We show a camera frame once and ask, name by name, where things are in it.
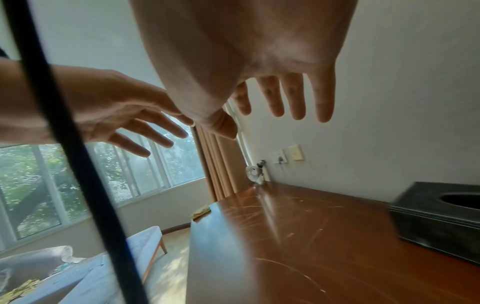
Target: chair leg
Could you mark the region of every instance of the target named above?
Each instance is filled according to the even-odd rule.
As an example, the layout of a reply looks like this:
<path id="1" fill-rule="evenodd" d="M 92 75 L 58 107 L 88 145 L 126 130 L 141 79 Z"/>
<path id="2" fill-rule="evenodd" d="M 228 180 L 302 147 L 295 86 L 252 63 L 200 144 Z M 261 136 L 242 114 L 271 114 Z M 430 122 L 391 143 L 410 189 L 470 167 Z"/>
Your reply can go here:
<path id="1" fill-rule="evenodd" d="M 163 237 L 160 239 L 160 247 L 163 250 L 163 252 L 167 254 L 167 248 L 165 247 L 165 242 Z"/>

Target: tissue box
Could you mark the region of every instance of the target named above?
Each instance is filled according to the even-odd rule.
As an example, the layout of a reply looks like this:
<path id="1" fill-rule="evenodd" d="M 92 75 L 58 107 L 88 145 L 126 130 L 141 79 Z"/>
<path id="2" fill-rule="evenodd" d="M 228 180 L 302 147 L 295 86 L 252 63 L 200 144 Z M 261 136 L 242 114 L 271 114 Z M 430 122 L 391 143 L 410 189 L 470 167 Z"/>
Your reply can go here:
<path id="1" fill-rule="evenodd" d="M 401 239 L 480 264 L 480 186 L 416 182 L 389 212 Z"/>

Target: light switch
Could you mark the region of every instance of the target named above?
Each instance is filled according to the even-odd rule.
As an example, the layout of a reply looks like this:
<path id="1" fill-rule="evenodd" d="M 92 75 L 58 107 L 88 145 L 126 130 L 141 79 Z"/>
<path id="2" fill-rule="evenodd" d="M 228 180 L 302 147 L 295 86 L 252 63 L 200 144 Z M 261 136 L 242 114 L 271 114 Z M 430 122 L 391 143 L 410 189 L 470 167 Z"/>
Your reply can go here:
<path id="1" fill-rule="evenodd" d="M 289 162 L 283 150 L 270 152 L 270 160 L 272 164 L 286 164 Z"/>
<path id="2" fill-rule="evenodd" d="M 305 160 L 300 145 L 289 146 L 288 150 L 290 151 L 290 156 L 293 160 Z"/>

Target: curtain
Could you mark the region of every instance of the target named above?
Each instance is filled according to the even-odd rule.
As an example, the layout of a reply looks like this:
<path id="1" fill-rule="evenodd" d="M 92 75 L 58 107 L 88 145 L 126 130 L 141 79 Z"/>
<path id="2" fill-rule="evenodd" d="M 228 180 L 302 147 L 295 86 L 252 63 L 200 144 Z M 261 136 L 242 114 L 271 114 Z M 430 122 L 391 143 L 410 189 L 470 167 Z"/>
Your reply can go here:
<path id="1" fill-rule="evenodd" d="M 236 140 L 211 134 L 199 125 L 192 130 L 213 202 L 252 185 L 245 174 L 247 163 Z"/>

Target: black cable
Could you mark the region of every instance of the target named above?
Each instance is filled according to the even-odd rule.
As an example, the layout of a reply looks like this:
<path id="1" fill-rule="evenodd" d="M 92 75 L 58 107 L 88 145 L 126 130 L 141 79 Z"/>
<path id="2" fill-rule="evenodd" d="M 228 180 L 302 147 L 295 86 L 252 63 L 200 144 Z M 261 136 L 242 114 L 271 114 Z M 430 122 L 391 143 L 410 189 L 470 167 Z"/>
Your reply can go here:
<path id="1" fill-rule="evenodd" d="M 43 54 L 28 2 L 3 0 L 3 5 L 26 77 L 85 196 L 103 244 L 110 255 L 125 302 L 148 304 L 147 294 L 125 240 L 122 225 Z"/>

